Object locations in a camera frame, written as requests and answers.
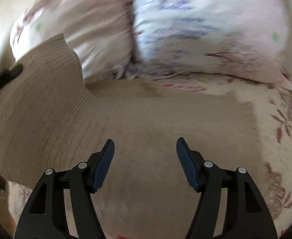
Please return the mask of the mauve pink pillow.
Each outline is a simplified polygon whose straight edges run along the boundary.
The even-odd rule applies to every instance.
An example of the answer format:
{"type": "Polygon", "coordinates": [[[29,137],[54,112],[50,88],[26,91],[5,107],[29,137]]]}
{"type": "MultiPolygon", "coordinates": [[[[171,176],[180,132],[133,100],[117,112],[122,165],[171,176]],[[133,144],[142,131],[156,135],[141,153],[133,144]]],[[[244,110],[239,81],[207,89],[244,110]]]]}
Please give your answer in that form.
{"type": "Polygon", "coordinates": [[[36,0],[14,23],[13,56],[19,60],[62,34],[78,55],[85,82],[124,77],[132,57],[130,0],[36,0]]]}

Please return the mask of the white lavender-print pillow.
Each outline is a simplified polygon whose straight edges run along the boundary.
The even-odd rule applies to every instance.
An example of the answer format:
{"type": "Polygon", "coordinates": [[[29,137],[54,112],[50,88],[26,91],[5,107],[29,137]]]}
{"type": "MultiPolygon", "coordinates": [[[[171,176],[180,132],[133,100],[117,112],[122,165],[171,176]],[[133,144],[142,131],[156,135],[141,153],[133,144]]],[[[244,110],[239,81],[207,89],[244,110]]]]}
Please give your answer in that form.
{"type": "Polygon", "coordinates": [[[138,77],[219,73],[292,87],[292,0],[132,0],[138,77]]]}

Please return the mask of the beige cable-knit sweater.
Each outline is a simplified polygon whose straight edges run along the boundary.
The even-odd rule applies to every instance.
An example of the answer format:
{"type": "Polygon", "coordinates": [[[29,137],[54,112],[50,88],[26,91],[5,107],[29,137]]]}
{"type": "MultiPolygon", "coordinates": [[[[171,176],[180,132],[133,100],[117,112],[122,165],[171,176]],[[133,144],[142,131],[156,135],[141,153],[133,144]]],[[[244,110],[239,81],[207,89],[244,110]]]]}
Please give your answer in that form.
{"type": "Polygon", "coordinates": [[[220,168],[246,168],[266,193],[257,115],[233,92],[216,96],[142,80],[86,88],[63,36],[20,62],[22,73],[0,91],[0,174],[33,188],[45,169],[72,168],[113,140],[115,155],[93,197],[108,236],[185,237],[199,196],[176,153],[181,137],[220,168]]]}

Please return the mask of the floral cream bedspread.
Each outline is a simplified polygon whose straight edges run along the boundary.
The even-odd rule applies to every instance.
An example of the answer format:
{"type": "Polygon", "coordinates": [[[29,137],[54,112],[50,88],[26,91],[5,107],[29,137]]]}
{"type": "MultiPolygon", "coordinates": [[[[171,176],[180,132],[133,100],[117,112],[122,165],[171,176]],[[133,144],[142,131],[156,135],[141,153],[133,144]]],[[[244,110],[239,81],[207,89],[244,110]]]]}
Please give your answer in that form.
{"type": "MultiPolygon", "coordinates": [[[[217,74],[142,81],[216,96],[233,92],[240,102],[253,104],[260,129],[267,181],[266,193],[262,195],[276,232],[282,235],[292,224],[292,91],[217,74]]],[[[9,210],[15,219],[19,219],[32,188],[13,181],[9,182],[9,188],[9,210]]]]}

